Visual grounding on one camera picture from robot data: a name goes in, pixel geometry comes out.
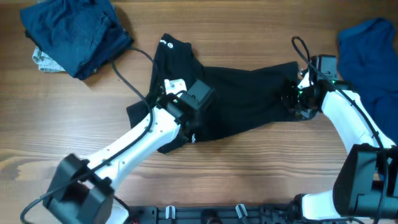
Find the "wood grain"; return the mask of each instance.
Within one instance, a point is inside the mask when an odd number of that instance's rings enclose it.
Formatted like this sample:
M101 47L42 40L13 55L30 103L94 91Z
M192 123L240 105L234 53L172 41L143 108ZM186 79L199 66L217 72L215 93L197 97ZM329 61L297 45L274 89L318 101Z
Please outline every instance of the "wood grain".
M397 1L114 3L136 45L151 55L167 32L191 42L206 66L250 70L294 60L303 65L290 43L294 35L312 55L337 54L341 29L378 16L398 25ZM19 20L19 10L28 5L0 5L0 223L19 222L21 210L47 190L60 159L69 153L87 156L128 131L125 108L139 100L109 65L85 82L39 72L32 61L34 44ZM117 65L139 91L148 91L146 58L126 52ZM333 125L320 115L155 153L118 195L131 205L288 202L296 194L330 189L345 157ZM28 218L55 221L41 206Z

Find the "folded clothing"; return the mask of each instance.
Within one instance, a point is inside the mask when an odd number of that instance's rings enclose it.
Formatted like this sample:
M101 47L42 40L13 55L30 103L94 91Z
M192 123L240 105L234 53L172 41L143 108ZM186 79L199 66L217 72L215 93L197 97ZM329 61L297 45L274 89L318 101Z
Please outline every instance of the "folded clothing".
M283 106L280 91L287 80L297 82L297 62L253 71L204 67L193 55L191 44L168 34L164 34L159 42L154 61L159 70L153 69L150 92L146 96L151 106L160 96L157 72L169 80L184 79L187 89L199 79L216 91L215 101L202 115L202 125L189 132L190 142L225 138L273 121L295 120ZM127 113L133 128L148 111L140 101L128 107ZM159 152L169 152L186 141L178 137Z
M383 133L398 142L398 55L391 22L371 19L339 33L338 70Z
M26 34L73 78L94 69L133 42L109 0L51 0L21 10Z
M64 72L65 69L61 67L56 61L54 61L50 56L41 51L38 46L36 46L35 51L32 56L33 61L39 65L39 70L42 72Z

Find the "blue fabric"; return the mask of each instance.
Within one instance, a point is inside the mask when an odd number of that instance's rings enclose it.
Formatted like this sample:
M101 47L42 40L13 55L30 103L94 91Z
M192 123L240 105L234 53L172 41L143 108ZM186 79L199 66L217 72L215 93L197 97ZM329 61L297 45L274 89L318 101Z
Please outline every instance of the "blue fabric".
M133 42L109 0L49 0L21 10L21 21L27 36L80 80Z
M338 70L351 81L361 102L383 133L398 142L398 56L396 30L377 18L340 32Z

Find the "black cloth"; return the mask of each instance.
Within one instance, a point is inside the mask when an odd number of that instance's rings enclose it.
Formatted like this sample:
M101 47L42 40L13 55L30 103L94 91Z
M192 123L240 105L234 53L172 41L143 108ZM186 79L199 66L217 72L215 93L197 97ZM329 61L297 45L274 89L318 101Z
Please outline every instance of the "black cloth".
M247 71L232 68L204 67L194 56L192 46L164 34L155 54L159 71L153 69L150 93L146 99L151 106L159 96L159 79L182 78L187 89L199 79L216 91L216 99L203 114L202 125L190 131L190 142L211 141L238 134L273 121L293 121L282 104L281 89L288 81L297 82L297 62ZM141 101L127 108L133 128L148 114ZM169 152L185 144L177 138L160 148Z
M26 34L73 78L94 69L133 43L109 0L51 0L21 10Z

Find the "black cable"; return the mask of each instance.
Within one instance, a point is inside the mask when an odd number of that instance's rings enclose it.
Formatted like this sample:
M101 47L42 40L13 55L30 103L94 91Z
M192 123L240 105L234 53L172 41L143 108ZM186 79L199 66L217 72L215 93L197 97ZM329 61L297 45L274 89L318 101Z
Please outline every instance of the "black cable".
M157 69L156 64L154 63L153 59L143 50L139 50L135 47L131 47L130 50L136 50L142 54L144 54L145 56L147 56L147 58L149 58L149 60L151 60L151 62L154 64L154 67ZM124 152L126 152L129 148L131 148L133 145L135 145L135 143L137 143L138 141L140 141L149 131L150 128L152 127L152 123L154 121L154 115L152 110L150 109L150 106L148 104L148 102L145 100L145 97L137 90L135 89L120 73L119 71L116 69L116 66L114 64L114 60L112 61L112 68L114 70L114 72L116 73L116 75L132 90L134 91L139 98L145 103L145 105L147 106L148 112L149 112L149 125L145 128L144 132L138 136L138 138L136 140L134 140L132 143L130 143L128 146L126 146L124 149L120 150L119 152L115 153L113 156L111 156L109 159L103 161L100 165L92 168L90 171L88 171L85 174L82 174L79 177L76 177L68 182L65 182L64 184L62 184L61 186L56 187L55 189L43 194L42 196L40 196L39 199L34 200L33 202L31 202L28 206L26 206L25 209L23 209L23 211L21 212L19 219L21 220L22 223L28 223L28 224L33 224L31 222L28 222L25 219L25 216L27 214L27 212L32 209L35 205L37 205L38 203L40 203L41 201L43 201L46 197L54 194L55 192L64 189L65 187L68 187L71 184L74 184L76 182L78 182L81 179L85 179L86 177L94 174L97 170L99 170L100 168L106 166L107 164L109 164L110 162L112 162L112 160L114 160L115 158L119 157L121 154L123 154Z
M124 209L126 209L126 210L128 211L129 216L126 218L126 221L124 221L124 222L125 222L125 223L129 223L130 219L132 219L132 213L131 213L131 211L130 211L130 207L129 207L126 203L124 203L119 197L117 197L117 196L114 195L113 198L114 198L117 202L119 202L119 204L121 204L121 205L124 207Z
M303 41L302 39L300 39L300 42L301 42L301 44L303 45L305 52L307 53L307 60L310 61L310 52L308 51L307 46L305 45L305 43L304 43L304 41ZM302 70L302 71L299 71L299 72L300 72L301 76L304 77L305 74L306 74L309 70L310 70L310 68L307 67L306 69L304 69L304 70ZM312 74L309 73L308 76L309 76L309 80L310 80L310 83L309 83L309 84L310 84L310 86L312 86L312 82L311 82L311 80L312 80L312 78L313 78L313 77L312 77Z
M381 208L384 206L384 202L385 202L385 198L386 198L386 194L387 194L388 177L389 177L388 160L387 160L386 152L380 151L380 155L381 155L381 161L383 163L384 181L383 181L383 190L381 192L379 206L377 207L377 213L376 213L376 216L374 217L374 224L377 224L381 217Z
M165 93L166 92L166 87L164 85L165 77L163 76L163 73L159 70L159 68L157 67L154 59L152 59L152 57L147 52L145 52L145 51L143 51L141 49L138 49L138 48L136 48L134 46L130 46L129 49L130 50L135 50L135 51L138 51L138 52L142 53L143 55L145 55L152 62L152 64L154 65L154 68L155 68L154 72L159 77L159 80L160 80L160 85L162 87L162 93Z
M300 37L292 37L292 44L293 44L294 49L300 55L300 57L304 60L304 62L307 63L308 67L310 67L317 75L321 76L329 84L331 84L334 89L336 89L338 92L340 92L343 95L343 97L345 97L358 110L358 112L364 118L364 120L365 120L366 124L368 125L369 129L371 130L373 137L376 139L377 144L380 147L380 150L384 149L384 147L382 145L382 142L380 140L380 137L379 137L379 133L374 129L372 123L370 122L368 117L365 115L365 113L361 110L361 108L343 90L338 88L333 82L330 81L330 79L328 77L326 77L324 74L322 74L321 71L319 71L317 68L315 68L315 66L313 66L311 64L311 62L305 58L304 54L301 53L299 48L296 46L296 43L294 41L295 39L299 40L303 44L305 50L308 52L307 46L305 45L304 41Z
M176 93L175 95L178 96L178 94L186 93L186 92L187 92L186 90L180 90L180 91L178 91L178 93Z
M357 218L332 218L332 219L324 219L324 220L311 220L307 223L320 223L320 222L357 222L359 224L365 224L364 222L362 222L361 220L357 219Z

